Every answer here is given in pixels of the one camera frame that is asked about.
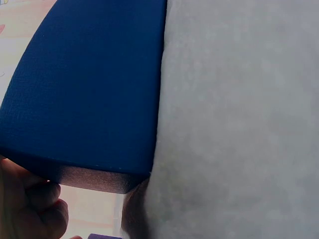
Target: blue yoga block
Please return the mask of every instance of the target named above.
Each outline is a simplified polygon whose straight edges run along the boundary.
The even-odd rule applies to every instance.
[[[58,0],[0,108],[0,154],[69,186],[126,193],[156,144],[166,0]]]

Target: finger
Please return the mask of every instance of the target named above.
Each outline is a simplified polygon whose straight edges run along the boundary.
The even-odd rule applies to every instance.
[[[25,168],[12,162],[9,159],[6,159],[6,163],[10,165],[11,168],[14,168],[17,176],[21,179],[21,182],[23,183],[24,188],[30,188],[34,185],[47,182],[47,180],[34,175],[33,173],[29,172]]]
[[[60,194],[61,186],[52,182],[32,187],[26,191],[30,205],[37,212],[41,212],[54,205],[58,201]]]
[[[11,211],[18,211],[26,206],[24,187],[10,160],[3,159],[0,161],[0,171],[3,180],[2,185],[5,208]]]
[[[51,235],[50,239],[59,239],[68,226],[68,206],[66,202],[59,199],[50,209],[40,214],[40,217]]]

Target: gray fabric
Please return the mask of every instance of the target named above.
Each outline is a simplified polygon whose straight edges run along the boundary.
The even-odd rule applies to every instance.
[[[318,12],[168,1],[152,239],[319,238]]]

